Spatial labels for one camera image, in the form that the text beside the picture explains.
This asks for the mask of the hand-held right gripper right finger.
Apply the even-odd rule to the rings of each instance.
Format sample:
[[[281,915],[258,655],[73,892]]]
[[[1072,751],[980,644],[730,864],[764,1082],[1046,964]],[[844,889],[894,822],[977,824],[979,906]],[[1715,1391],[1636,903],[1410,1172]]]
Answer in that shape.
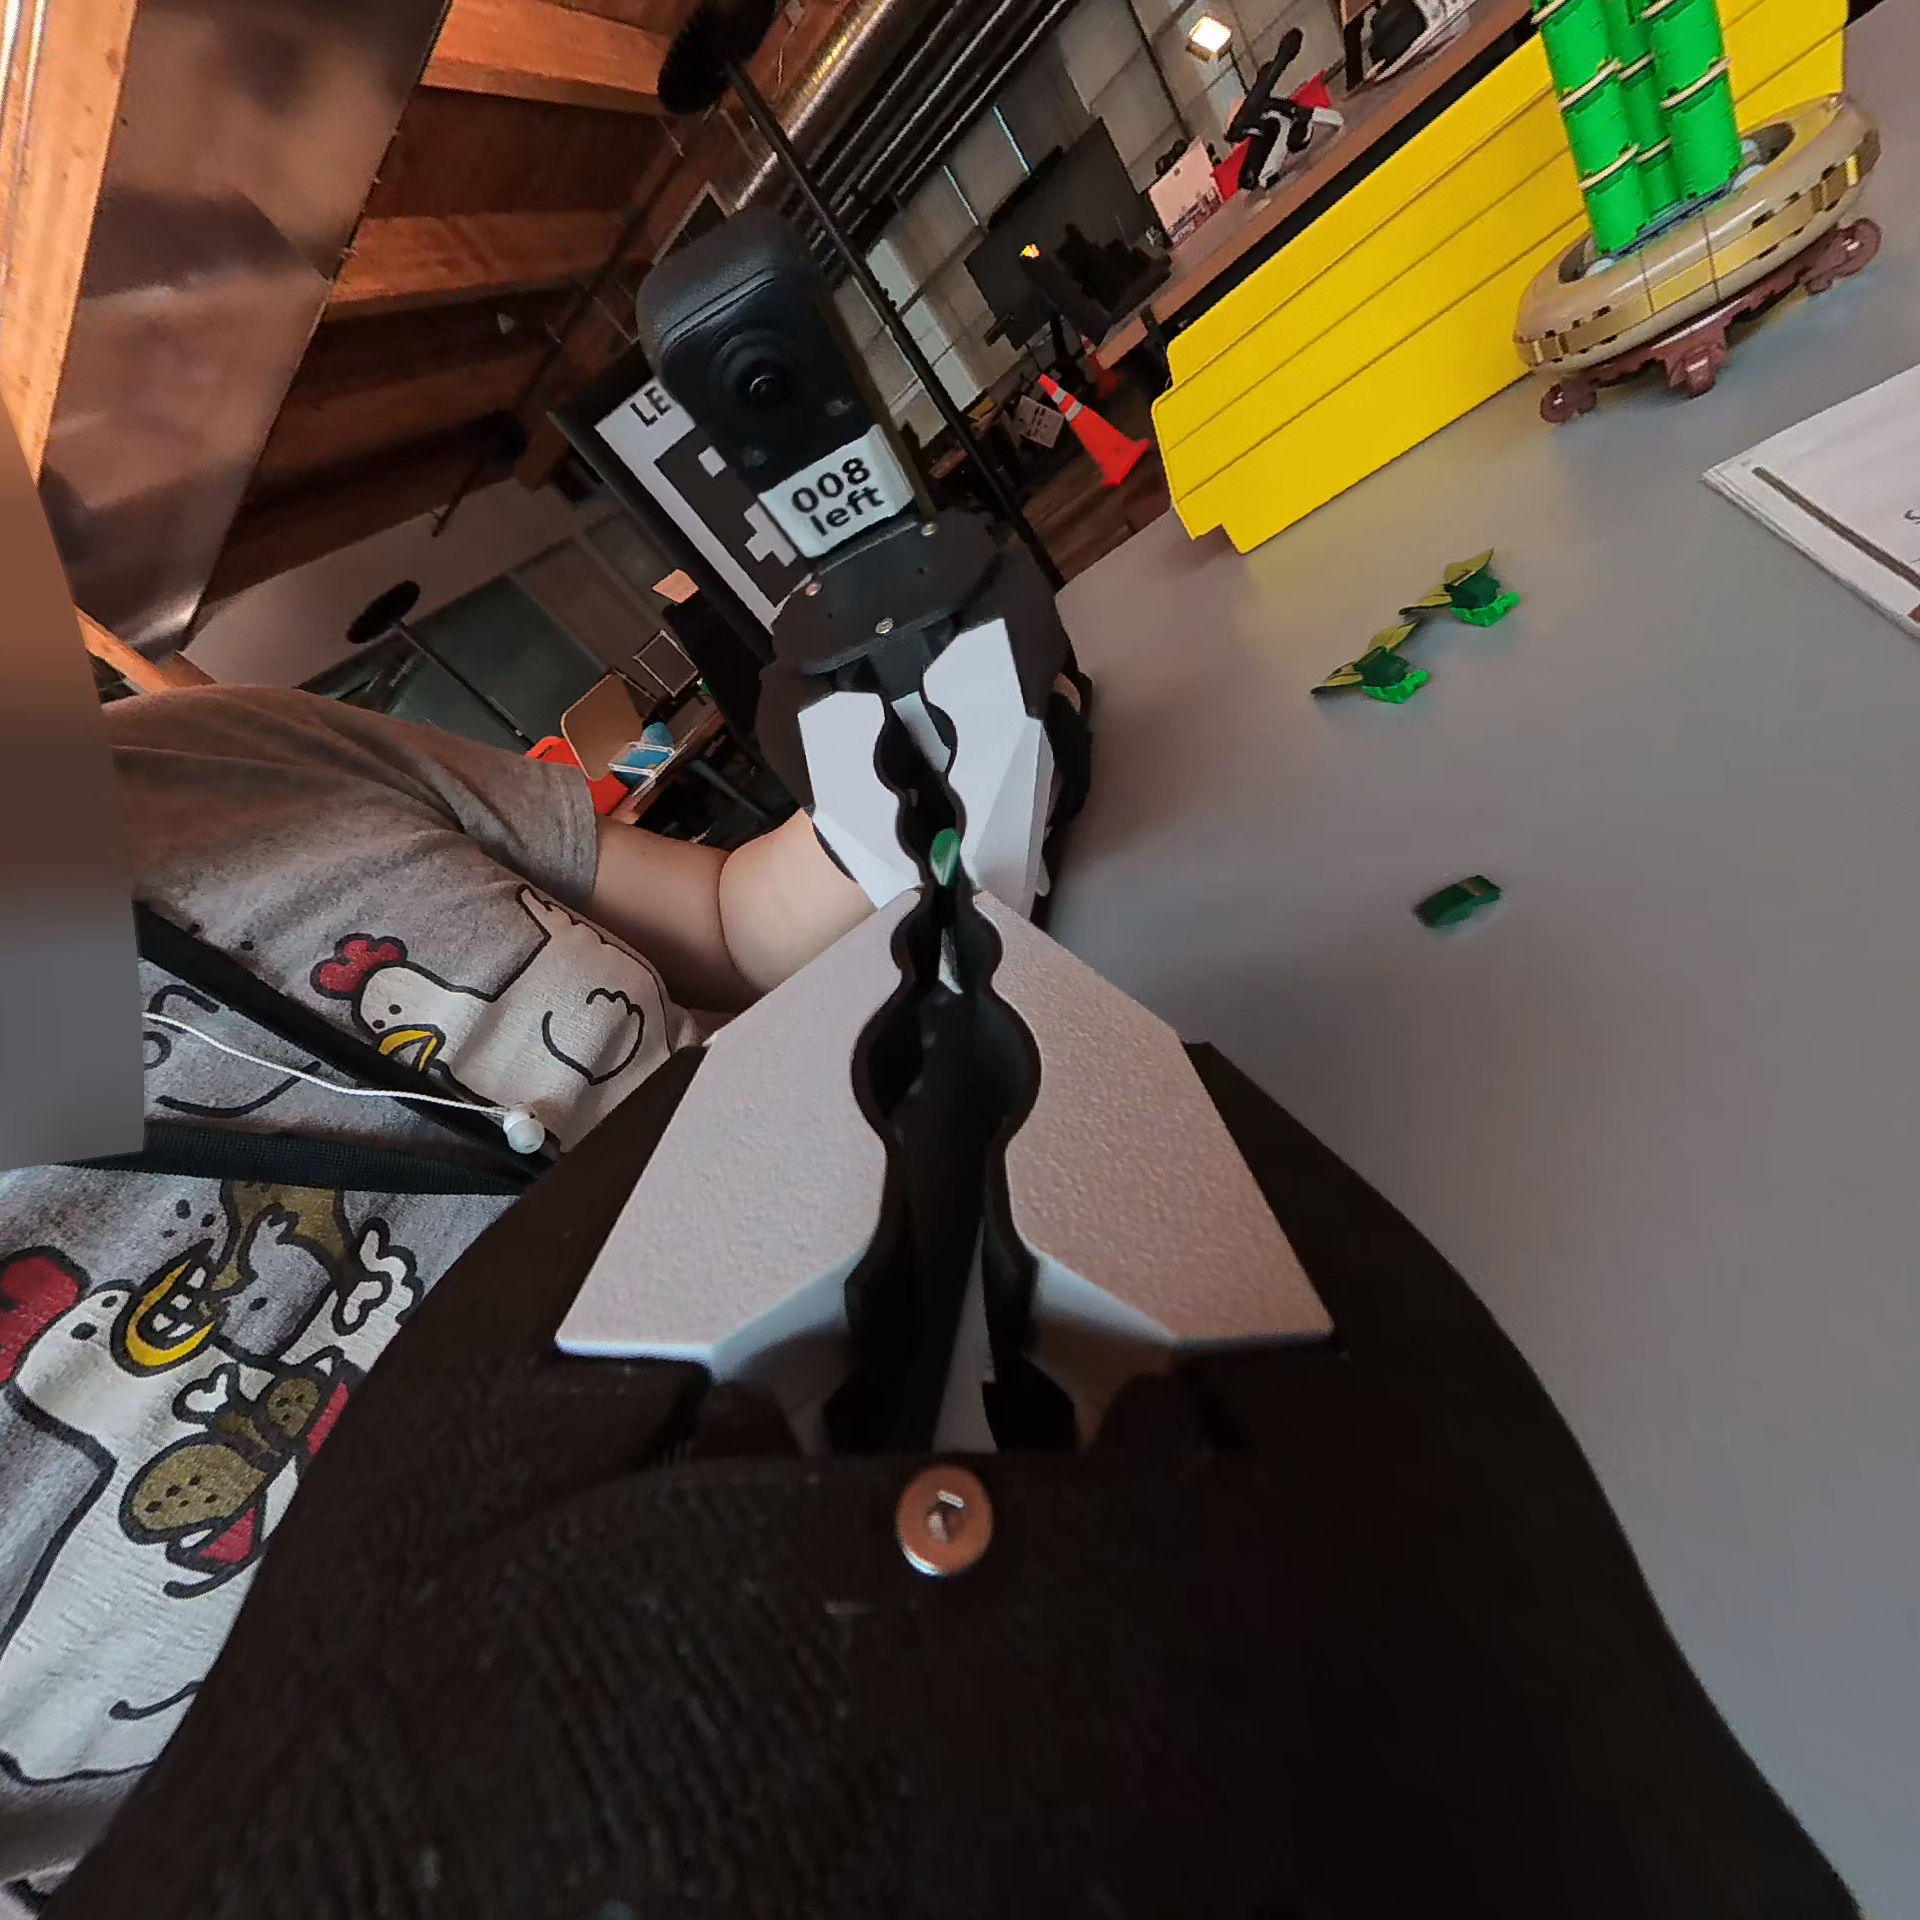
[[[1008,1452],[1017,1364],[1041,1415],[1088,1443],[1117,1392],[1192,1359],[1326,1348],[1334,1327],[1177,1031],[992,894],[998,955],[984,1011],[1014,1018],[1002,1145],[1010,1306],[992,1347],[977,1257],[945,1391],[945,1443]]]

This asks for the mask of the black monitor screen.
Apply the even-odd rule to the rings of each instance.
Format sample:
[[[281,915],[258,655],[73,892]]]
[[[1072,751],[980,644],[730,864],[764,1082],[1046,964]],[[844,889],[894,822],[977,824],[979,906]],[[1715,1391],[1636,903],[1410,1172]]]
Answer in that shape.
[[[1050,320],[1092,344],[1169,278],[1161,224],[1101,120],[1050,151],[965,260],[989,339],[1024,348]]]

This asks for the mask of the yellow plastic bin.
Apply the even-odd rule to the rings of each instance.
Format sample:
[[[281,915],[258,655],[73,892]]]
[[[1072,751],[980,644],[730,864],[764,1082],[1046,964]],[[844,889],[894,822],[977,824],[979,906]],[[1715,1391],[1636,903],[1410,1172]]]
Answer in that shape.
[[[1155,427],[1186,536],[1251,554],[1536,376],[1521,299],[1585,232],[1530,34],[1170,340]]]

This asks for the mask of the black and white sign board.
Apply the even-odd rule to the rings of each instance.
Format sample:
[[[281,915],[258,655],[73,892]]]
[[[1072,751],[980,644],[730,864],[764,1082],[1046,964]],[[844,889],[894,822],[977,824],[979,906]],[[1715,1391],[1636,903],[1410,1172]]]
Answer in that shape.
[[[805,580],[801,551],[666,384],[645,377],[597,433],[708,574],[770,631]]]

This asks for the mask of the green lego leaf cluster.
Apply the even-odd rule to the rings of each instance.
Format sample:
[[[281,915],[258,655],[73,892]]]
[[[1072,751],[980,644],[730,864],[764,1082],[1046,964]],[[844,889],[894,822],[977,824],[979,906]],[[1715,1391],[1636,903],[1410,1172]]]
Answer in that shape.
[[[1378,704],[1404,704],[1427,683],[1428,672],[1408,657],[1408,644],[1420,631],[1420,619],[1404,619],[1378,631],[1366,649],[1337,667],[1312,688],[1312,698],[1326,699],[1337,692],[1360,692]]]
[[[1502,585],[1494,574],[1494,551],[1486,548],[1470,560],[1449,563],[1443,584],[1404,606],[1398,617],[1427,622],[1446,615],[1475,628],[1489,628],[1518,603],[1521,593]]]

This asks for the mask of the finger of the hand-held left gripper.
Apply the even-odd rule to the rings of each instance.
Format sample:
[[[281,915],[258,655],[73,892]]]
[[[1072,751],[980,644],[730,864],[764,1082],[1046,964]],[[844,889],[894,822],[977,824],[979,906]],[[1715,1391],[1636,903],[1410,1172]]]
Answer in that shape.
[[[1054,755],[1043,718],[1027,708],[1006,619],[954,636],[926,670],[922,698],[950,729],[945,777],[957,806],[968,875],[1030,916]]]
[[[922,864],[899,828],[899,792],[877,759],[889,718],[888,703],[869,691],[835,691],[801,713],[812,825],[876,906],[922,888]]]

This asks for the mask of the green lego bamboo model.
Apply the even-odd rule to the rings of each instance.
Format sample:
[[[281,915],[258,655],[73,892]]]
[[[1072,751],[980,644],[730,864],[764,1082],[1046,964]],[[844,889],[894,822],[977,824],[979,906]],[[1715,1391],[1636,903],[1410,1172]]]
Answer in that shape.
[[[1550,425],[1660,370],[1708,394],[1732,335],[1882,252],[1882,128],[1842,92],[1848,6],[1530,6],[1586,232],[1521,299]]]

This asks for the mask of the person in grey chicken shirt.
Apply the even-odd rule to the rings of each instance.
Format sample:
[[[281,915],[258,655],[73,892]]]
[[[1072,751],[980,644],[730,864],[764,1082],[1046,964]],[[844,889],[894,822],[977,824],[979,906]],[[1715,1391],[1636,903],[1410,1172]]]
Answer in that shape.
[[[192,1711],[425,1295],[698,1042],[588,920],[585,782],[320,696],[110,707],[148,1158],[5,1172],[5,1915]]]

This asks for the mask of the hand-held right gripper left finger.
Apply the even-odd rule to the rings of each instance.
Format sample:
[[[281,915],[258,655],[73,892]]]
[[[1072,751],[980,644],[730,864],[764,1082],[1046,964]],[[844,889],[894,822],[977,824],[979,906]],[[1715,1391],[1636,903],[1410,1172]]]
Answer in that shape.
[[[858,1097],[862,1031],[904,987],[900,892],[704,1048],[556,1332],[588,1360],[685,1360],[766,1392],[802,1449],[858,1368],[859,1266],[900,1306],[904,1169]]]

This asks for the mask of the white instruction booklet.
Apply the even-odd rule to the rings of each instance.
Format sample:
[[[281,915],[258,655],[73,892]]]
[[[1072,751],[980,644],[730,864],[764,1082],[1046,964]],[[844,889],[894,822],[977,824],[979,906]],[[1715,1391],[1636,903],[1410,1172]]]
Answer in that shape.
[[[1917,368],[1708,468],[1704,483],[1917,636]]]

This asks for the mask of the black stand pole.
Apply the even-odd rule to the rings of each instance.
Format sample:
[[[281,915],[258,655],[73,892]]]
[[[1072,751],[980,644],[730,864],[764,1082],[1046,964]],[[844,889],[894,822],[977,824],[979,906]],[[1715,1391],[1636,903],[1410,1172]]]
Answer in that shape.
[[[752,75],[739,56],[722,58],[722,74],[732,84],[733,94],[740,99],[742,107],[747,111],[750,120],[755,121],[758,136],[766,139],[770,153],[779,161],[779,166],[788,172],[793,186],[801,191],[808,209],[812,210],[819,227],[824,227],[825,236],[830,239],[835,252],[849,265],[849,274],[859,289],[859,292],[869,299],[873,313],[885,324],[888,335],[894,339],[897,348],[900,350],[904,361],[907,363],[915,379],[924,386],[924,394],[933,401],[940,409],[942,418],[946,422],[948,431],[955,434],[960,451],[971,459],[980,486],[992,497],[992,506],[997,518],[1006,522],[1006,526],[1014,534],[1019,545],[1041,568],[1041,576],[1044,585],[1054,593],[1065,588],[1065,576],[1057,568],[1054,559],[1050,555],[1044,543],[1041,540],[1037,530],[1024,518],[1017,497],[1008,488],[1002,468],[997,467],[994,457],[979,444],[969,418],[957,409],[948,391],[945,388],[940,376],[934,372],[933,363],[926,360],[924,350],[916,346],[909,328],[900,320],[892,298],[880,289],[876,274],[872,273],[864,255],[859,255],[844,227],[832,215],[825,194],[813,183],[812,172],[808,170],[805,161],[793,151],[787,134],[779,128],[772,111],[762,99],[758,89],[752,82]]]

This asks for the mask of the red and black robot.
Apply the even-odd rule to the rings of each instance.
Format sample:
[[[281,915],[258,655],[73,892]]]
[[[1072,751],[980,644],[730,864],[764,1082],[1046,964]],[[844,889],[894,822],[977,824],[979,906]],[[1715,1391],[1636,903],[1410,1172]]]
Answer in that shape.
[[[1258,68],[1240,100],[1228,137],[1236,159],[1228,166],[1228,187],[1262,194],[1302,159],[1314,139],[1345,131],[1345,115],[1332,107],[1329,88],[1310,81],[1302,92],[1285,92],[1282,81],[1305,47],[1305,32],[1285,31],[1276,52]]]

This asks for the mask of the orange traffic cone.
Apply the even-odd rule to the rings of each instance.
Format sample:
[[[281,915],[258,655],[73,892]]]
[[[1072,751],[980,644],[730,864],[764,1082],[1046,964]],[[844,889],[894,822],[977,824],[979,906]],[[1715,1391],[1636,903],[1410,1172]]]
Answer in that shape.
[[[1041,376],[1041,394],[1062,417],[1069,433],[1097,468],[1106,490],[1117,490],[1155,452],[1152,439],[1134,439],[1109,418],[1086,407],[1052,376]]]

